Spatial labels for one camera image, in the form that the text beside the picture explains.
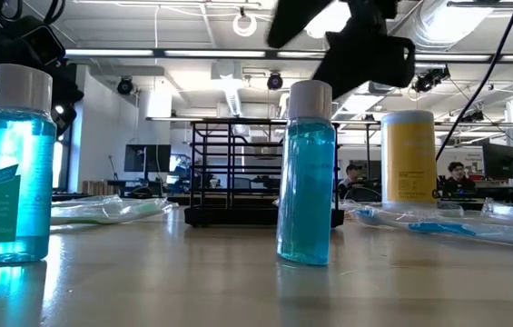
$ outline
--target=blue liquid bottle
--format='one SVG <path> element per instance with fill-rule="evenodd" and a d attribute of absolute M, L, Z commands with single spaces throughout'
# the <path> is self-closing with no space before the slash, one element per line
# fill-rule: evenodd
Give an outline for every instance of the blue liquid bottle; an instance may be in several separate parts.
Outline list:
<path fill-rule="evenodd" d="M 319 81 L 291 87 L 284 137 L 277 254 L 313 265 L 329 262 L 335 129 L 331 88 Z"/>
<path fill-rule="evenodd" d="M 56 125 L 52 78 L 0 64 L 0 263 L 48 254 Z"/>

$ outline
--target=security camera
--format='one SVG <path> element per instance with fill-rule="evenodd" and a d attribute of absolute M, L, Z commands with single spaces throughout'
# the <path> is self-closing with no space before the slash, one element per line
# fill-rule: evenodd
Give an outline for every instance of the security camera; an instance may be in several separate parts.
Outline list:
<path fill-rule="evenodd" d="M 271 76 L 268 78 L 268 89 L 272 91 L 282 89 L 281 73 L 271 73 Z"/>
<path fill-rule="evenodd" d="M 121 77 L 121 82 L 117 85 L 117 92 L 120 95 L 131 95 L 135 93 L 133 78 L 131 76 Z"/>

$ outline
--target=window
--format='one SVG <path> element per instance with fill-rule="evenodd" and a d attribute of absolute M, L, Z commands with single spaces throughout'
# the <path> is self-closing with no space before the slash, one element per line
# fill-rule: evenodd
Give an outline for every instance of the window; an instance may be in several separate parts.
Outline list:
<path fill-rule="evenodd" d="M 68 182 L 68 158 L 71 148 L 71 128 L 58 136 L 54 144 L 53 159 L 53 188 L 56 191 L 66 191 Z"/>

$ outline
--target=black wire rack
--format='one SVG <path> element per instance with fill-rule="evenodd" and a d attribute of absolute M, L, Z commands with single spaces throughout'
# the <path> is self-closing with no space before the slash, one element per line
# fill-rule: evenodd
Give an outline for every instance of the black wire rack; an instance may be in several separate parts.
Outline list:
<path fill-rule="evenodd" d="M 259 126 L 268 139 L 277 128 L 286 125 L 285 122 L 262 119 L 203 119 L 191 122 L 192 141 L 192 179 L 190 182 L 190 207 L 185 210 L 185 221 L 191 226 L 207 226 L 212 224 L 258 224 L 274 225 L 278 219 L 278 208 L 273 201 L 280 195 L 281 148 L 283 139 L 279 142 L 251 142 L 239 133 L 238 128 Z M 239 151 L 240 148 L 250 148 L 253 151 Z M 258 148 L 266 148 L 268 154 L 256 153 Z M 210 164 L 211 158 L 221 158 L 220 163 Z M 266 158 L 273 164 L 237 164 L 242 158 Z M 338 155 L 334 155 L 334 196 L 338 199 Z M 225 185 L 220 188 L 210 188 L 211 175 L 225 175 Z M 278 176 L 278 183 L 273 187 L 251 188 L 235 187 L 238 179 L 243 176 L 264 175 Z M 344 212 L 339 210 L 339 201 L 335 202 L 331 226 L 334 228 L 343 224 Z"/>

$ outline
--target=white lid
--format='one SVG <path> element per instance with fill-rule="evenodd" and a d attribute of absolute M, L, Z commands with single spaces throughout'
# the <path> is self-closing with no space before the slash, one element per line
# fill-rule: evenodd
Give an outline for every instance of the white lid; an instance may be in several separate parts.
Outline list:
<path fill-rule="evenodd" d="M 434 114 L 425 110 L 400 110 L 386 114 L 381 124 L 434 123 Z"/>
<path fill-rule="evenodd" d="M 0 107 L 31 109 L 50 114 L 53 78 L 19 64 L 0 64 Z"/>
<path fill-rule="evenodd" d="M 289 119 L 322 118 L 330 120 L 332 114 L 332 88 L 321 81 L 301 81 L 291 86 Z"/>

